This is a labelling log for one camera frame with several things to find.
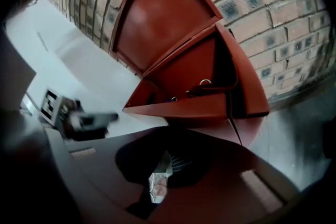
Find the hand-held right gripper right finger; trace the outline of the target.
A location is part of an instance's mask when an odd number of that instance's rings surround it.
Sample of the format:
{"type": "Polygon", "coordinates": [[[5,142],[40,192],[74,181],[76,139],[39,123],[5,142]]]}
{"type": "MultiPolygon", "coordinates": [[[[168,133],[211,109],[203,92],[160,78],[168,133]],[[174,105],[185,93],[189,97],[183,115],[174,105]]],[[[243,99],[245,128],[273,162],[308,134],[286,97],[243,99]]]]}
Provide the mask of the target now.
{"type": "Polygon", "coordinates": [[[239,144],[170,129],[165,145],[192,163],[168,179],[150,224],[266,224],[299,194],[288,177],[239,144]]]}

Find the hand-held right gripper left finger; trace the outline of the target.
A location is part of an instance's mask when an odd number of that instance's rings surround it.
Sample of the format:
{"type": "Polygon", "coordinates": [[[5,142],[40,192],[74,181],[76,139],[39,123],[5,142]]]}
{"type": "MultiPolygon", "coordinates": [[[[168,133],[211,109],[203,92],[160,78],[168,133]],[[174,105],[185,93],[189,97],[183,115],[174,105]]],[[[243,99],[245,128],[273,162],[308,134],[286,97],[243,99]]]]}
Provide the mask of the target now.
{"type": "Polygon", "coordinates": [[[78,166],[63,138],[29,115],[0,113],[0,224],[164,224],[167,215],[138,202],[113,157],[109,193],[78,166]]]}

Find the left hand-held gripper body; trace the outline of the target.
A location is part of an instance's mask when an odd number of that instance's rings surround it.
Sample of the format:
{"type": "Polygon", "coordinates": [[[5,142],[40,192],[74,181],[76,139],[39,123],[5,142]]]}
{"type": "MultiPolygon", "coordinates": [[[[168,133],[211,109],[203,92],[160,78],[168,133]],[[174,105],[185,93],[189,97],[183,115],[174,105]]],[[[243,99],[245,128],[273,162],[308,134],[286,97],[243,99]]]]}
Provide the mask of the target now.
{"type": "Polygon", "coordinates": [[[108,125],[119,119],[115,112],[85,112],[79,100],[47,90],[40,115],[66,140],[97,140],[106,137],[108,125]]]}

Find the red fire extinguisher box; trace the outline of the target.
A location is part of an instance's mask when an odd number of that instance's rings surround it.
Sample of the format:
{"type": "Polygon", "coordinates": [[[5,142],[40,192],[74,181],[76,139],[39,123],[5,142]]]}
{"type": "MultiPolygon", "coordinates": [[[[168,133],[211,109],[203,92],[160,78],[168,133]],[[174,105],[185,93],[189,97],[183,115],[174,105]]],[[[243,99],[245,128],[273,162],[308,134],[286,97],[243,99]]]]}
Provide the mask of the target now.
{"type": "Polygon", "coordinates": [[[269,114],[269,105],[250,60],[233,35],[217,23],[165,57],[144,76],[123,110],[161,117],[171,126],[248,147],[269,114]],[[227,93],[193,98],[185,94],[201,81],[225,87],[236,79],[237,87],[227,93]],[[146,105],[152,92],[178,100],[146,105]]]}

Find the red-brown box lid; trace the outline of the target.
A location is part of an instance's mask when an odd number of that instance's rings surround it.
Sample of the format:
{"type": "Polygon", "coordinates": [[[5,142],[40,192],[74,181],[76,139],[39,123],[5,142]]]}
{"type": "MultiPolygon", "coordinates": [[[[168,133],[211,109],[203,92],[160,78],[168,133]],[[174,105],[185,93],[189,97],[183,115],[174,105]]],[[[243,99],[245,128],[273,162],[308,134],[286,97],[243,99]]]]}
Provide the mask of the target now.
{"type": "Polygon", "coordinates": [[[123,0],[109,54],[143,77],[220,19],[211,0],[123,0]]]}

